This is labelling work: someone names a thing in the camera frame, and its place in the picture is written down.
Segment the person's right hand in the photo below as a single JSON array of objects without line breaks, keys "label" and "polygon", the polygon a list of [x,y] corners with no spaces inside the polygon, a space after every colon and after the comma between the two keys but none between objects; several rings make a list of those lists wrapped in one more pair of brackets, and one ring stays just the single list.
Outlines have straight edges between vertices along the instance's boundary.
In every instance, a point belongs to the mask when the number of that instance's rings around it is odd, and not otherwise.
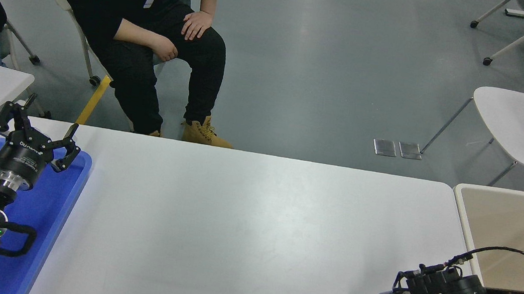
[{"label": "person's right hand", "polygon": [[167,62],[176,59],[179,55],[176,46],[171,40],[160,34],[154,34],[149,43],[154,54],[162,61]]}]

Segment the person's left hand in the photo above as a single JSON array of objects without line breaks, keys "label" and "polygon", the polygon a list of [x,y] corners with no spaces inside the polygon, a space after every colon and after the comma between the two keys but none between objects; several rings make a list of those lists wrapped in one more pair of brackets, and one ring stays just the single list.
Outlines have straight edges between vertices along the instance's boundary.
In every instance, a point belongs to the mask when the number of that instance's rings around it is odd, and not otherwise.
[{"label": "person's left hand", "polygon": [[181,34],[184,40],[193,41],[201,38],[205,31],[212,27],[214,16],[211,13],[198,11],[185,15]]}]

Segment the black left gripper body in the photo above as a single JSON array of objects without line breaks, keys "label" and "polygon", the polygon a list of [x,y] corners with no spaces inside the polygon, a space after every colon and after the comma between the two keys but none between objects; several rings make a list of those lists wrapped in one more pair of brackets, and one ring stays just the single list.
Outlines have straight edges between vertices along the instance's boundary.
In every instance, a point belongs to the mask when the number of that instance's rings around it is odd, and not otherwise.
[{"label": "black left gripper body", "polygon": [[53,150],[44,148],[50,142],[47,137],[10,132],[0,151],[0,179],[12,183],[19,179],[20,187],[34,188],[47,163],[53,159]]}]

